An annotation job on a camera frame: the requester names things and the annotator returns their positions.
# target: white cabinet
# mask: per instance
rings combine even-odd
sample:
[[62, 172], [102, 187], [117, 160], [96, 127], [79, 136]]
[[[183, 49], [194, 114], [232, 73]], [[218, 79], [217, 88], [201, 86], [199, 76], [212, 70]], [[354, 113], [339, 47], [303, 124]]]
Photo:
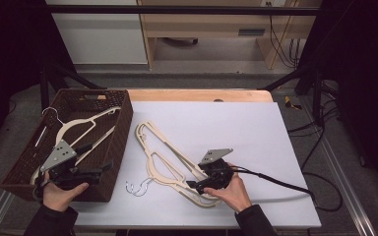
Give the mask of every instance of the white cabinet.
[[[132, 0], [46, 0], [47, 4], [136, 5]], [[74, 64], [147, 64], [140, 17], [53, 14]]]

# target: white table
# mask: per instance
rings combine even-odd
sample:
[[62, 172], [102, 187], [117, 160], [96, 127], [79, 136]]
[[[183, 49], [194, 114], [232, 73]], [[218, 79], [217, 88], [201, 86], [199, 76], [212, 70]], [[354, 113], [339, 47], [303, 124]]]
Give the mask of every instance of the white table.
[[[224, 203], [200, 208], [167, 186], [155, 182], [142, 197], [126, 192], [126, 181], [139, 185], [148, 177], [146, 156], [134, 131], [140, 122], [154, 122], [186, 156], [199, 162], [208, 149], [233, 148], [225, 161], [306, 188], [279, 108], [273, 102], [133, 101], [134, 117], [121, 169], [109, 203], [72, 203], [79, 226], [98, 228], [237, 228], [233, 211]], [[163, 146], [166, 154], [186, 171]], [[187, 180], [195, 180], [185, 172]], [[254, 204], [275, 228], [320, 227], [310, 197], [240, 174]]]

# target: wooden cabinet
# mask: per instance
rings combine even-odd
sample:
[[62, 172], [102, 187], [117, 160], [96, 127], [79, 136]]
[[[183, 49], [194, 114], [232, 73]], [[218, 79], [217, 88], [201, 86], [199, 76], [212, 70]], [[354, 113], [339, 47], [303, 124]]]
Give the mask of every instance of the wooden cabinet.
[[[138, 0], [151, 6], [241, 6], [259, 7], [262, 0]], [[318, 7], [321, 0], [286, 0], [285, 7]], [[315, 17], [273, 16], [272, 26], [279, 40], [306, 38]], [[277, 50], [270, 42], [270, 16], [222, 15], [141, 15], [143, 36], [149, 66], [152, 67], [158, 37], [257, 37], [261, 53], [269, 69], [277, 59]], [[278, 45], [273, 35], [274, 45]]]

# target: gray floor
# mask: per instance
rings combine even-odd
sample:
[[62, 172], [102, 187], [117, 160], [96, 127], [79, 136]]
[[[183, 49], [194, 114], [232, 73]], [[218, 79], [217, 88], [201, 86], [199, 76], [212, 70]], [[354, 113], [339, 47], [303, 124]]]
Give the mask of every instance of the gray floor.
[[[257, 50], [254, 40], [208, 39], [200, 40], [196, 46], [161, 41], [157, 50], [155, 67], [151, 71], [140, 66], [123, 68], [99, 66], [97, 74], [92, 74], [90, 67], [82, 67], [81, 72], [91, 81], [109, 88], [255, 89], [281, 78], [290, 71], [281, 63], [273, 71], [266, 70], [260, 55], [252, 53]], [[75, 83], [69, 83], [73, 87], [78, 86]], [[308, 96], [294, 96], [291, 89], [293, 86], [294, 82], [291, 82], [273, 92], [273, 98], [280, 105], [288, 130], [310, 122], [305, 110], [284, 106], [285, 95], [290, 95], [293, 104], [310, 100]], [[11, 104], [13, 106], [16, 104], [16, 108], [8, 115], [0, 132], [0, 182], [29, 141], [40, 115], [40, 96], [37, 86], [17, 93], [12, 100]], [[309, 129], [302, 134], [309, 134], [312, 131]], [[376, 171], [360, 166], [358, 152], [350, 141], [342, 121], [337, 120], [336, 117], [327, 121], [324, 136], [329, 141], [378, 235], [378, 175]], [[299, 163], [304, 161], [316, 141], [316, 135], [291, 138]], [[316, 149], [305, 170], [333, 180], [333, 174], [321, 147]], [[312, 177], [305, 177], [305, 179], [310, 190], [316, 194], [320, 206], [334, 207], [336, 205], [338, 197], [330, 186]], [[22, 232], [36, 209], [37, 204], [14, 198], [1, 223], [0, 235]], [[318, 214], [323, 226], [312, 229], [311, 235], [360, 235], [347, 206], [343, 206], [337, 212], [318, 210]], [[280, 235], [306, 235], [306, 232], [280, 231]]]

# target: person's left hand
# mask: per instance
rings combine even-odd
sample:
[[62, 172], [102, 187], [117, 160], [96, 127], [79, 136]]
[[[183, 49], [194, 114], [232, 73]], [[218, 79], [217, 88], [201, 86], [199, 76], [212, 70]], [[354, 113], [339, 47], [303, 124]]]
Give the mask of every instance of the person's left hand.
[[[45, 180], [49, 179], [48, 172], [45, 172]], [[43, 190], [43, 204], [53, 210], [65, 211], [73, 199], [82, 194], [87, 188], [88, 183], [82, 183], [72, 190], [62, 190], [53, 183], [45, 185]]]

